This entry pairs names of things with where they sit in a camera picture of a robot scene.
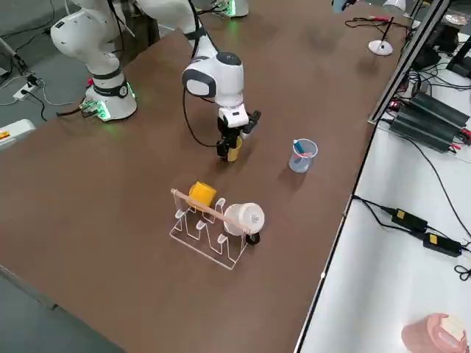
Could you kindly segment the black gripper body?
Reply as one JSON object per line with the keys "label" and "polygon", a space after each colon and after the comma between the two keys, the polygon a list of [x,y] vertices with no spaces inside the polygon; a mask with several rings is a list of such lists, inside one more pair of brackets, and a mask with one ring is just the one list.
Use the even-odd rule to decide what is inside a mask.
{"label": "black gripper body", "polygon": [[242,127],[229,127],[225,118],[217,118],[217,128],[220,134],[217,144],[230,143],[235,140],[240,134]]}

